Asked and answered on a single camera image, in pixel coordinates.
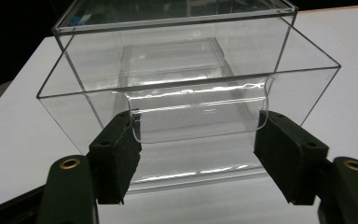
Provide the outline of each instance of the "transparent acrylic box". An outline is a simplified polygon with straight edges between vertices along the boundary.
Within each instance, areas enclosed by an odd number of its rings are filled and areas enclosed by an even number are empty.
[[[53,28],[62,56],[37,98],[82,154],[130,111],[143,144],[130,193],[263,173],[259,111],[302,124],[340,67],[289,2],[178,2],[75,1]]]

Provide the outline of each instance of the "screw hole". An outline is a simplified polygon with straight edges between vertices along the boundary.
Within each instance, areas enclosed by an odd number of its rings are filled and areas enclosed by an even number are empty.
[[[307,145],[310,146],[310,147],[316,147],[316,144],[314,144],[312,142],[308,142]]]
[[[68,159],[66,161],[61,162],[60,168],[63,170],[69,170],[69,169],[77,167],[78,164],[80,164],[79,159]]]
[[[351,168],[352,170],[358,171],[358,162],[357,161],[344,161],[344,164]]]
[[[103,146],[103,147],[106,147],[106,146],[109,145],[109,144],[110,144],[109,141],[103,141],[103,142],[101,142],[101,146]]]

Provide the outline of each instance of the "white surface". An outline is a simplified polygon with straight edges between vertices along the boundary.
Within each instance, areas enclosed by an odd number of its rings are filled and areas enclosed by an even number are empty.
[[[296,28],[342,68],[304,128],[358,159],[358,8],[300,13]],[[76,148],[35,96],[60,50],[46,38],[0,99],[0,203],[43,185],[49,166]],[[101,206],[102,223],[318,223],[316,205],[294,207],[268,177],[126,197]]]

